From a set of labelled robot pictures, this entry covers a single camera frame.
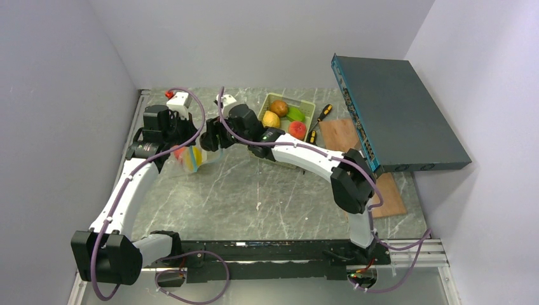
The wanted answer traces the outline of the yellow green starfruit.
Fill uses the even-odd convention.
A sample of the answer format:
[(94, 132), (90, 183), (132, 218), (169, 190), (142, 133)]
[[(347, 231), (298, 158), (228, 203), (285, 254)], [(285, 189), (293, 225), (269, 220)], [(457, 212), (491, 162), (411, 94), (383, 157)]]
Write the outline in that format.
[(202, 151), (196, 146), (186, 147), (183, 155), (182, 165), (188, 173), (198, 171), (203, 161)]

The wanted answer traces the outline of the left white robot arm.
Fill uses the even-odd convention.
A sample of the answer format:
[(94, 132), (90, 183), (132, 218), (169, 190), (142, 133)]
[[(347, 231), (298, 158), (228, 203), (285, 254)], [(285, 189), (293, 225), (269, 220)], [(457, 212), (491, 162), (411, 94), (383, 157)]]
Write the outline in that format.
[(178, 233), (153, 231), (132, 241), (135, 218), (149, 188), (174, 146), (192, 146), (200, 131), (185, 106), (147, 106), (142, 127), (129, 145), (121, 176), (103, 211), (86, 231), (76, 231), (71, 248), (84, 281), (132, 285), (141, 269), (160, 260), (173, 267), (182, 260)]

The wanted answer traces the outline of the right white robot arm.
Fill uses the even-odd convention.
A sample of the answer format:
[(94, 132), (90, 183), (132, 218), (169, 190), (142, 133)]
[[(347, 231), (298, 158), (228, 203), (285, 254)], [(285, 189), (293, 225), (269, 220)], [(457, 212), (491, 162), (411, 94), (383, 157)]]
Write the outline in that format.
[(279, 128), (265, 127), (245, 104), (235, 105), (226, 114), (207, 120), (200, 144), (206, 151), (245, 144), (258, 158), (287, 163), (325, 179), (331, 184), (335, 204), (348, 214), (352, 259), (365, 264), (374, 257), (369, 204), (376, 183), (361, 152), (321, 149)]

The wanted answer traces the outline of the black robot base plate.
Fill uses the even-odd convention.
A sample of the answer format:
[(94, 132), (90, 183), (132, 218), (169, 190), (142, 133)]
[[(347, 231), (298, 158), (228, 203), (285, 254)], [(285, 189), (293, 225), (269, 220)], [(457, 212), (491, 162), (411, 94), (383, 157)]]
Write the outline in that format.
[(365, 266), (387, 266), (389, 251), (375, 244), (363, 250), (349, 240), (183, 241), (186, 259), (156, 261), (152, 268), (186, 271), (188, 283), (212, 280), (323, 278), (346, 280)]

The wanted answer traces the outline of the red orange mango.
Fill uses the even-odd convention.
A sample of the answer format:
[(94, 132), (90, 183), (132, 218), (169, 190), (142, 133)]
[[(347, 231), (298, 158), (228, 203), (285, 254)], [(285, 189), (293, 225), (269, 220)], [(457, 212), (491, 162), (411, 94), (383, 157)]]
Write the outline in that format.
[(172, 149), (174, 150), (172, 154), (174, 155), (175, 159), (182, 161), (186, 147), (173, 146)]

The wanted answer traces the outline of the clear zip top bag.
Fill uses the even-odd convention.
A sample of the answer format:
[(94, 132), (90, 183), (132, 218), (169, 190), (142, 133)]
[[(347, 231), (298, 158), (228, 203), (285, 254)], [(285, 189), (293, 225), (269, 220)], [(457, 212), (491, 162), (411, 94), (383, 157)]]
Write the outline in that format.
[(174, 146), (174, 149), (172, 157), (186, 173), (196, 173), (202, 166), (219, 161), (224, 154), (222, 149), (206, 151), (198, 145), (180, 148)]

